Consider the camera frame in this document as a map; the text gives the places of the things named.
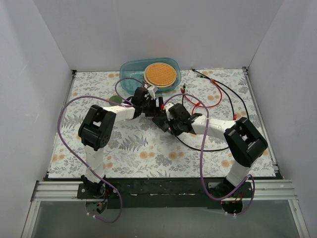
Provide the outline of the black network switch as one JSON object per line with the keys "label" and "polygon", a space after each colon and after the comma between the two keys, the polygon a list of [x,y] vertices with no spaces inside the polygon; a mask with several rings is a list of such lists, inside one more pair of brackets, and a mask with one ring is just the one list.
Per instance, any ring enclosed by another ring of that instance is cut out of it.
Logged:
{"label": "black network switch", "polygon": [[168,120],[165,111],[160,112],[158,115],[152,118],[152,122],[160,128],[163,132],[171,132],[171,121]]}

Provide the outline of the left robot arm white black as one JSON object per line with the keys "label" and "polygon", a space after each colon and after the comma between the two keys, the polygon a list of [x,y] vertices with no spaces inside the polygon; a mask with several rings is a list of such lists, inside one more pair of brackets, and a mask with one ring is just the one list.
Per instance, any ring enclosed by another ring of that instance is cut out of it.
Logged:
{"label": "left robot arm white black", "polygon": [[159,114],[163,104],[162,97],[156,102],[155,86],[138,87],[127,103],[113,107],[92,105],[86,114],[78,135],[85,149],[86,173],[81,180],[86,190],[94,197],[101,198],[105,193],[104,147],[108,144],[116,122],[131,120],[145,114],[154,117]]}

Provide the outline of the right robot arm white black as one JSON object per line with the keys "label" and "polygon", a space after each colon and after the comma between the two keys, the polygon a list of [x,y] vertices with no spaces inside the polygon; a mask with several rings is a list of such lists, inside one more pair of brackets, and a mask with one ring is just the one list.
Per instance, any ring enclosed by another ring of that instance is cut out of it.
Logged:
{"label": "right robot arm white black", "polygon": [[[200,152],[200,178],[206,195],[215,201],[235,197],[242,191],[242,184],[248,179],[254,179],[250,174],[253,163],[268,148],[268,143],[248,118],[239,120],[210,119],[203,114],[190,115],[180,104],[166,104],[164,110],[171,132],[178,136],[182,133],[201,134],[203,136]],[[227,195],[213,197],[205,185],[203,176],[203,153],[207,136],[227,142],[234,158],[234,163],[225,180],[224,191]]]}

